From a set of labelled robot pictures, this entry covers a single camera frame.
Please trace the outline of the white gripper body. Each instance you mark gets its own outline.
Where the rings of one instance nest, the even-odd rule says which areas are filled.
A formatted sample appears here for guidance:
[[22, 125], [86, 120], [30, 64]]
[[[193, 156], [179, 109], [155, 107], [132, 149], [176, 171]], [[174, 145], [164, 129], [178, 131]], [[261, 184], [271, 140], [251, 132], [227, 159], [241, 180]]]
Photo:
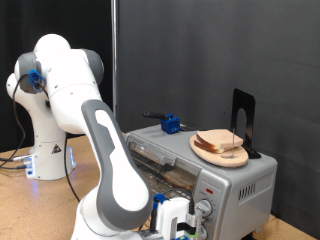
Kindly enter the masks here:
[[183, 235], [177, 225], [185, 222], [188, 208], [189, 200], [183, 197], [165, 200], [158, 205], [156, 230], [164, 240], [175, 240]]

